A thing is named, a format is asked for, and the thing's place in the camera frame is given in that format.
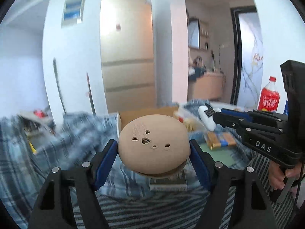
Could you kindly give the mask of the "person's right hand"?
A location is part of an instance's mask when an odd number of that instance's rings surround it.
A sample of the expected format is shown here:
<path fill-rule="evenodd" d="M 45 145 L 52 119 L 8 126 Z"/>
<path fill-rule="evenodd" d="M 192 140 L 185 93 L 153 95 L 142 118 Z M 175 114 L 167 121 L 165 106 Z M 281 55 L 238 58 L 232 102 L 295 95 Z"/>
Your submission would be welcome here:
<path fill-rule="evenodd" d="M 284 179 L 285 178 L 290 178 L 290 177 L 297 177 L 299 178 L 300 172 L 301 172 L 301 163 L 298 163 L 294 168 L 292 169 L 287 169 L 285 172 L 283 172 L 280 168 L 280 165 L 270 161 L 269 163 L 269 168 L 268 168 L 268 180 L 270 186 L 274 190 L 283 190 L 285 183 Z"/>

